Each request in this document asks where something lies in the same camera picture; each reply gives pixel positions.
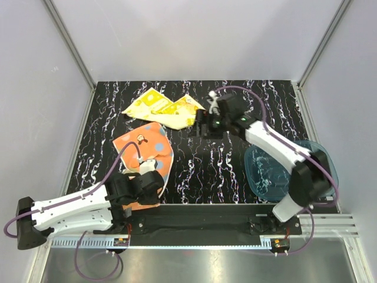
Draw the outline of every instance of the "folded cloth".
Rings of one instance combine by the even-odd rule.
[[[158,190],[160,197],[165,190],[174,159],[173,150],[163,127],[156,122],[146,124],[116,138],[113,144],[117,151],[120,152],[129,142],[135,142],[138,145],[143,161],[151,159],[156,161],[156,171],[158,171],[164,179],[164,187]],[[140,164],[137,158],[138,155],[134,146],[128,146],[123,152],[121,160],[128,172],[140,171]],[[135,210],[150,206],[135,203],[134,206],[131,207]]]
[[[150,88],[122,113],[180,130],[194,124],[197,109],[204,108],[188,94],[172,102],[157,90]]]

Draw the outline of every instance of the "fabric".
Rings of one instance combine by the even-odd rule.
[[[135,142],[141,153],[143,161],[154,159],[157,162],[156,171],[161,174],[164,179],[164,187],[158,193],[162,195],[169,179],[171,165],[174,160],[174,153],[170,146],[169,139],[166,137],[163,127],[156,123],[149,123],[132,130],[113,141],[114,147],[118,152],[128,143]],[[134,146],[128,146],[122,154],[121,160],[128,172],[139,172],[140,164],[137,160],[137,151]],[[147,208],[148,206],[136,203],[132,209]]]
[[[172,102],[150,88],[122,113],[132,118],[157,121],[171,129],[180,130],[194,124],[198,109],[204,108],[188,94]]]

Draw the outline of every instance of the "yellow cloth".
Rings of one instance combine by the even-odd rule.
[[[198,109],[204,108],[188,94],[172,102],[154,88],[150,88],[122,113],[180,130],[194,124]]]

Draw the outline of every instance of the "metal corner post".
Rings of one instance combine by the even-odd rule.
[[[41,1],[44,4],[51,19],[53,20],[56,28],[58,29],[63,41],[65,42],[65,45],[69,49],[74,61],[77,64],[77,67],[80,69],[82,75],[84,76],[85,81],[89,85],[90,89],[94,90],[97,83],[93,80],[91,74],[88,71],[88,68],[85,66],[85,63],[83,62],[67,28],[65,27],[64,22],[56,6],[54,5],[53,0],[41,0]]]
[[[310,59],[309,64],[307,65],[304,73],[302,74],[300,80],[297,82],[299,89],[301,90],[304,86],[307,78],[310,76],[310,73],[313,71],[318,59],[322,55],[323,50],[326,48],[327,44],[329,43],[332,35],[335,32],[336,27],[339,25],[341,19],[346,14],[346,11],[350,7],[353,0],[343,0],[340,3],[338,10],[336,11],[334,17],[332,18],[330,25],[328,26],[325,34],[323,35],[316,51],[314,52],[312,58]]]

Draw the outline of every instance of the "gray wall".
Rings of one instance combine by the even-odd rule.
[[[1,225],[18,199],[58,196],[90,96],[41,3],[0,1]],[[2,234],[0,254],[1,281],[25,282],[34,252]]]
[[[54,0],[94,80],[298,80],[341,0]]]
[[[304,87],[377,277],[377,1],[354,1]]]

